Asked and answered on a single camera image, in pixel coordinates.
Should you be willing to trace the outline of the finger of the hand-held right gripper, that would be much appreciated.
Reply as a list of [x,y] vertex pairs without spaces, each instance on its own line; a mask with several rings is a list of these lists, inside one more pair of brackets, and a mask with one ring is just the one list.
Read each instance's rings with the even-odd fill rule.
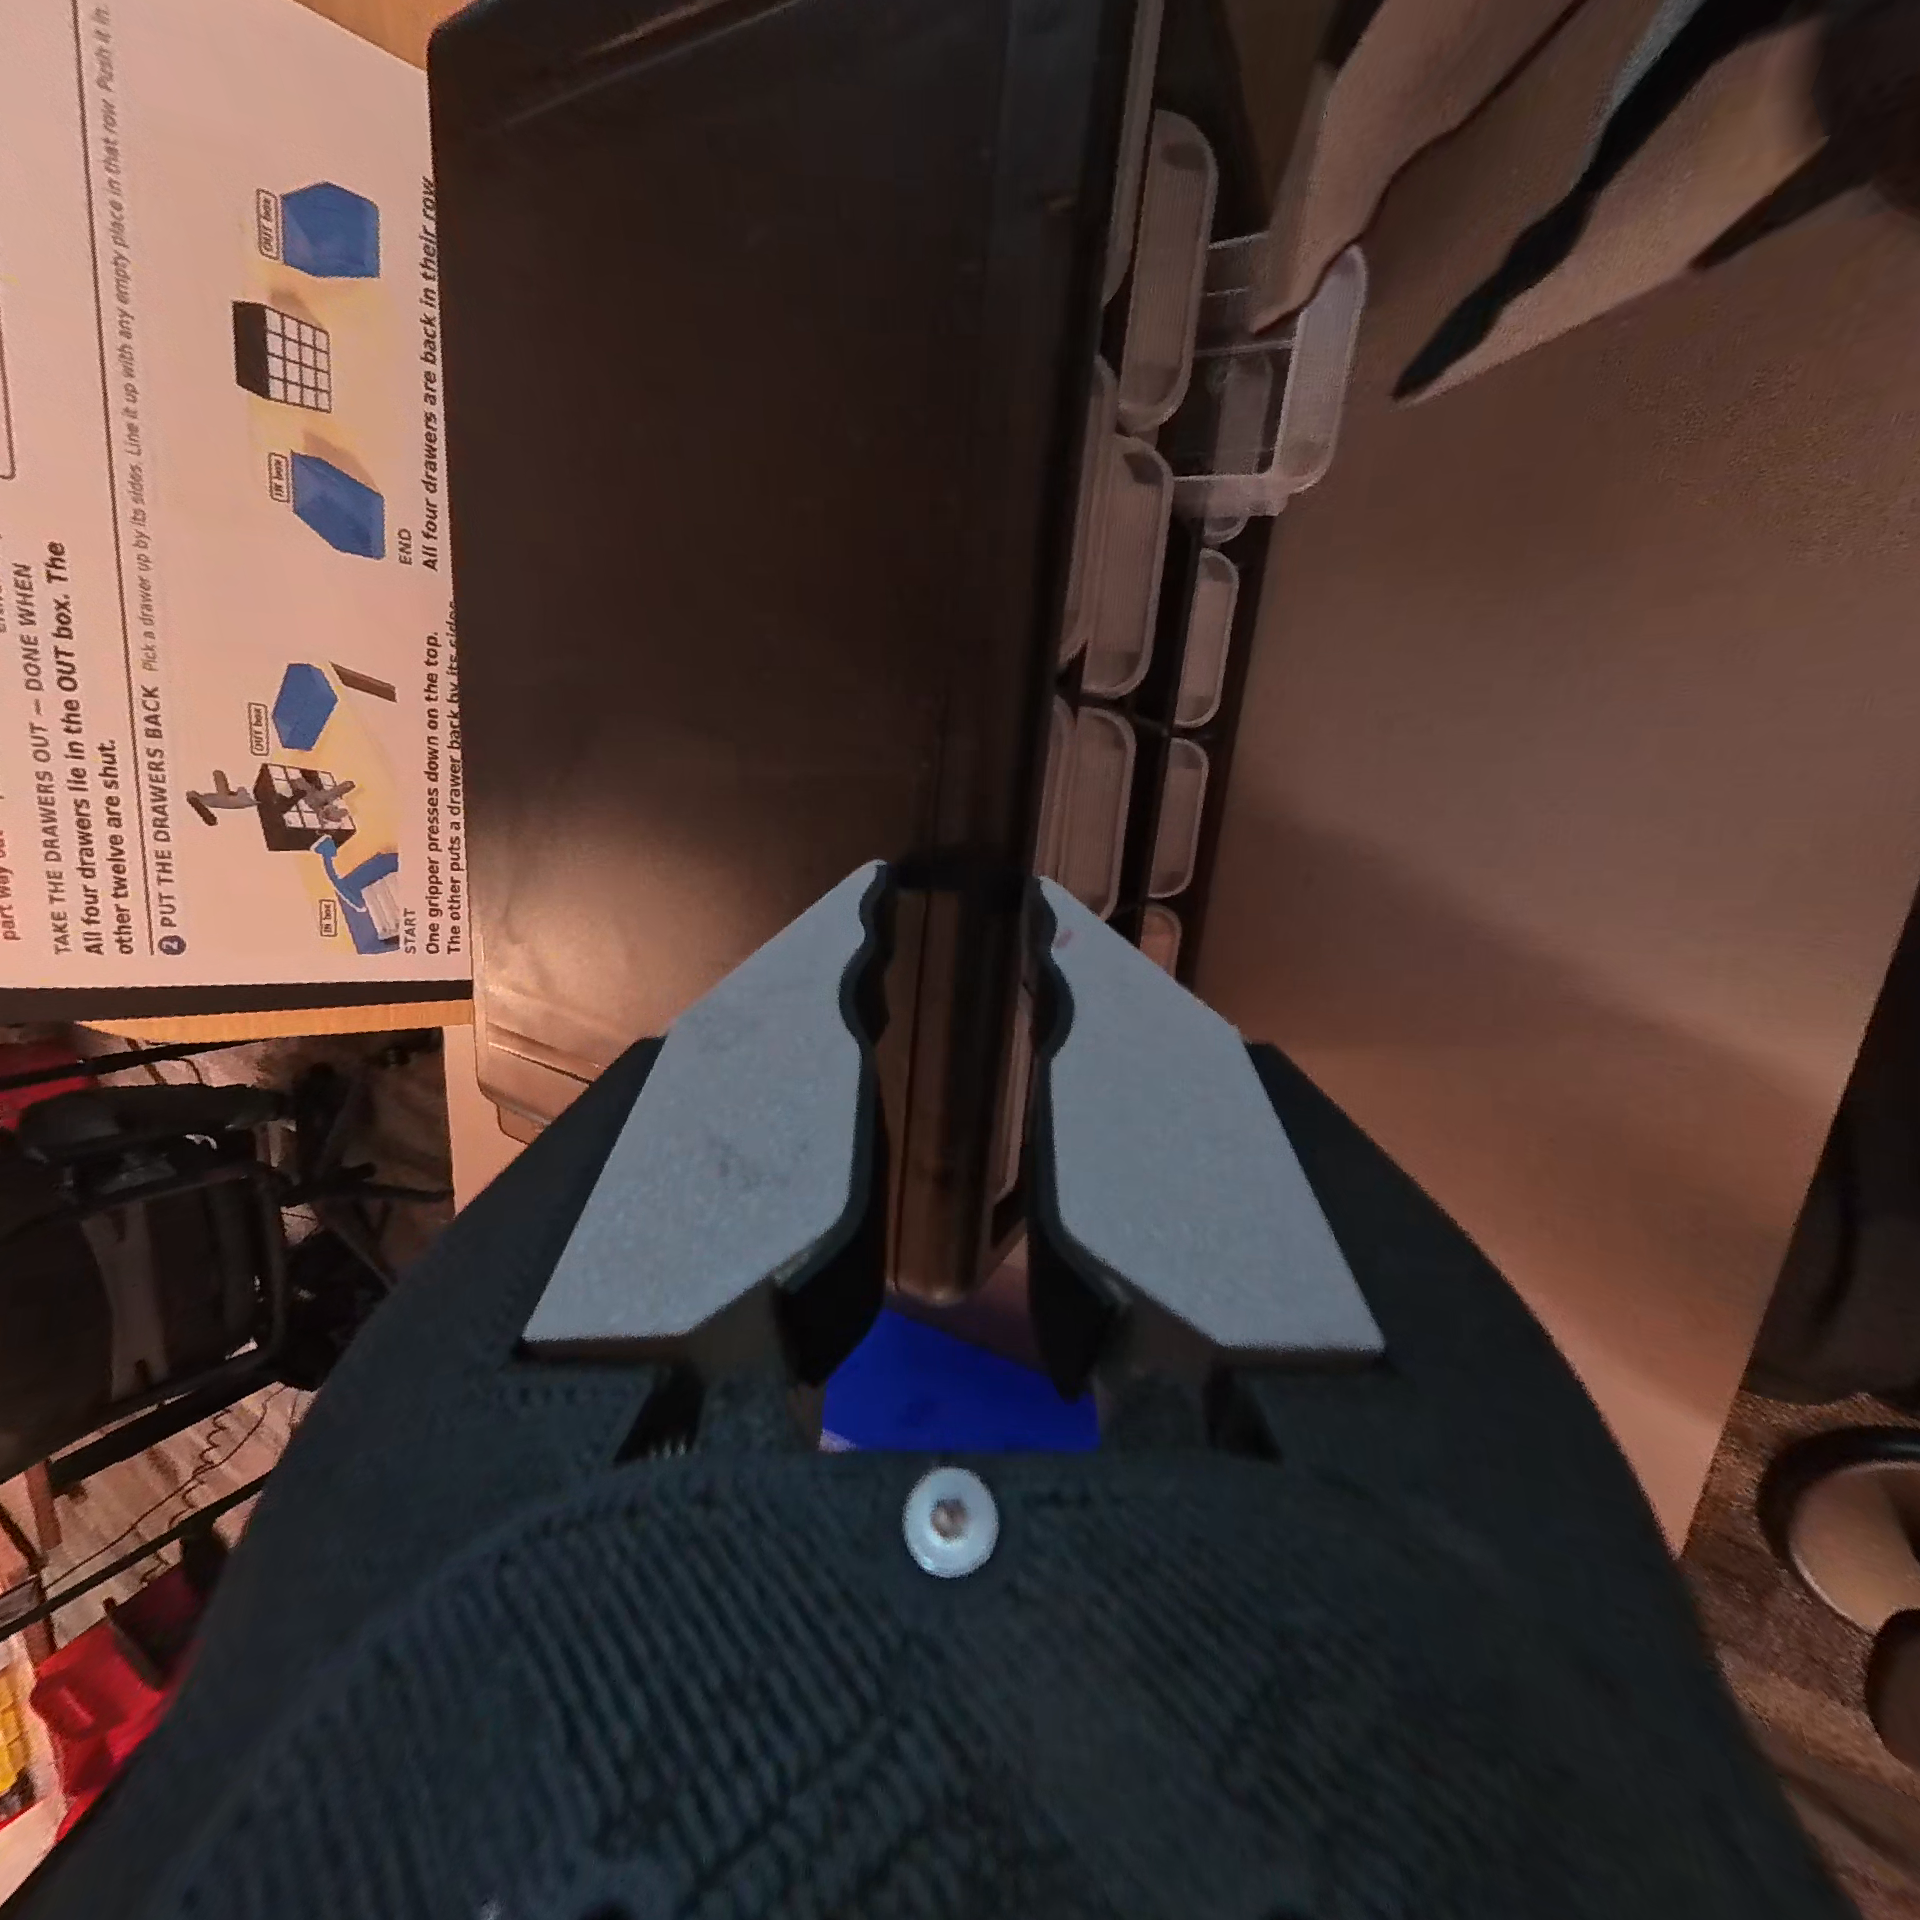
[[[1253,328],[1272,329],[1321,290],[1337,256],[1359,241],[1387,187],[1414,157],[1457,131],[1498,87],[1572,30],[1574,82],[1604,82],[1601,117],[1579,152],[1603,156],[1604,131],[1626,131],[1634,83],[1655,76],[1692,32],[1700,4],[1378,4],[1343,60],[1321,58],[1294,152],[1275,197],[1253,282]],[[1516,285],[1489,282],[1448,313],[1451,328],[1571,329],[1682,271],[1724,262],[1726,210],[1710,161],[1726,157],[1726,65],[1682,82],[1690,105],[1657,107],[1651,131],[1603,193],[1576,210],[1574,250],[1545,269],[1521,262]]]
[[1444,394],[1856,193],[1916,222],[1919,5],[1676,4],[1571,180],[1444,310],[1392,399]]

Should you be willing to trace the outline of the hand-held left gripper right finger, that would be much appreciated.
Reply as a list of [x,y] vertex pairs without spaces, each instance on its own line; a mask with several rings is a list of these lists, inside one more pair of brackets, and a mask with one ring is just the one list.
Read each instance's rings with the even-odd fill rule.
[[1064,1396],[1387,1352],[1250,1043],[1050,877],[1026,894],[1026,1297]]

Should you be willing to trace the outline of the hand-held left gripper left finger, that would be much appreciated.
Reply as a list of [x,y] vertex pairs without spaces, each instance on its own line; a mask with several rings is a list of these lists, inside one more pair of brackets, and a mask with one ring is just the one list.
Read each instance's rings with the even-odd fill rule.
[[864,861],[672,1022],[525,1326],[547,1361],[829,1379],[884,1299],[895,870]]

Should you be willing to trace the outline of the small clear plastic drawer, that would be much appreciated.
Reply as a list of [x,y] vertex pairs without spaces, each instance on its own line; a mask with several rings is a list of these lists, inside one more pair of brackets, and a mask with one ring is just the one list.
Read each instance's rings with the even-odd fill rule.
[[1254,234],[1209,248],[1187,394],[1162,430],[1174,513],[1213,543],[1328,473],[1370,296],[1364,250],[1348,245],[1296,312],[1256,328],[1265,251]]

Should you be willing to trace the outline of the rows of clear drawers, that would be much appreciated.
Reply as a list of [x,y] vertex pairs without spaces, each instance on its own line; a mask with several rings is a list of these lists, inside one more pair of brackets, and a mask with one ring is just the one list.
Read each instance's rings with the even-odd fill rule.
[[1180,504],[1199,477],[1203,312],[1220,170],[1157,107],[1133,137],[1131,215],[1093,368],[1034,866],[1164,972],[1199,926],[1214,745],[1240,574]]

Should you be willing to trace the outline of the black drawer cabinet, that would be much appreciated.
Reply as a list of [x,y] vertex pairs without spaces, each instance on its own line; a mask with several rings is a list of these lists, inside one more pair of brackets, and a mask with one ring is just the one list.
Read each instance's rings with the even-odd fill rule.
[[1039,866],[1125,152],[1246,210],[1227,4],[468,4],[429,45],[479,1084],[552,1124],[900,888],[886,1282],[1016,1232]]

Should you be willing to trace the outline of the blue box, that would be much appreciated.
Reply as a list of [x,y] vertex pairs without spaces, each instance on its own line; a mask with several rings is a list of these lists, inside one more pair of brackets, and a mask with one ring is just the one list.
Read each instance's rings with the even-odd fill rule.
[[829,1378],[827,1452],[1086,1453],[1093,1393],[1067,1398],[1045,1370],[924,1317],[882,1308]]

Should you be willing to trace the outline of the grey slipper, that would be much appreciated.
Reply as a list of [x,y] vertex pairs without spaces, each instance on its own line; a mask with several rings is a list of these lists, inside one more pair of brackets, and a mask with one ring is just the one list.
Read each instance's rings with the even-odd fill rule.
[[1767,1465],[1756,1517],[1774,1558],[1829,1614],[1866,1633],[1863,1706],[1888,1753],[1919,1768],[1919,1429],[1847,1425]]

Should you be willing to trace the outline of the red plastic box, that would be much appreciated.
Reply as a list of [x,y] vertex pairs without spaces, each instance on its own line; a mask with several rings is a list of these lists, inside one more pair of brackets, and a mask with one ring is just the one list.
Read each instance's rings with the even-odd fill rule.
[[126,1771],[177,1687],[103,1618],[37,1667],[28,1712],[49,1733],[61,1787],[63,1841]]

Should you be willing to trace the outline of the printed instruction sheet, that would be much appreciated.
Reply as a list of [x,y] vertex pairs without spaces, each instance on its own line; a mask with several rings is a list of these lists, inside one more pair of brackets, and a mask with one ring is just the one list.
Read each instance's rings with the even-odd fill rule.
[[3,7],[4,991],[464,993],[425,72]]

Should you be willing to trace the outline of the black metal frame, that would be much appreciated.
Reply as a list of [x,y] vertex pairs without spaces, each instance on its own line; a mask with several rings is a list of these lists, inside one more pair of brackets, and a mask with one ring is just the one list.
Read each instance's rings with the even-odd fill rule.
[[4,1047],[3,1465],[317,1387],[453,1214],[438,1028]]

